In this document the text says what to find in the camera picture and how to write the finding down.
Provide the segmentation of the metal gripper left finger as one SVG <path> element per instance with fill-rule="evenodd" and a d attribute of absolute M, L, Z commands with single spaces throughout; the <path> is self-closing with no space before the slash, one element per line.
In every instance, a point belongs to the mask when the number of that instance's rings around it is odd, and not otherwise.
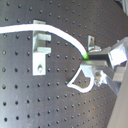
<path fill-rule="evenodd" d="M 91 78 L 93 84 L 96 86 L 107 84 L 115 95 L 119 94 L 119 85 L 123 82 L 125 67 L 117 66 L 116 70 L 112 70 L 106 64 L 81 64 L 80 67 L 84 75 Z"/>

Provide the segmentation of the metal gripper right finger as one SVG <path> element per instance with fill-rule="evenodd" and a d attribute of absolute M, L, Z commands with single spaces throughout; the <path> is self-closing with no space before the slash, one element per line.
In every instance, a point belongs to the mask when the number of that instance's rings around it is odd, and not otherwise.
<path fill-rule="evenodd" d="M 128 60 L 128 37 L 101 51 L 90 52 L 89 58 L 93 60 L 107 60 L 110 66 L 120 65 Z"/>

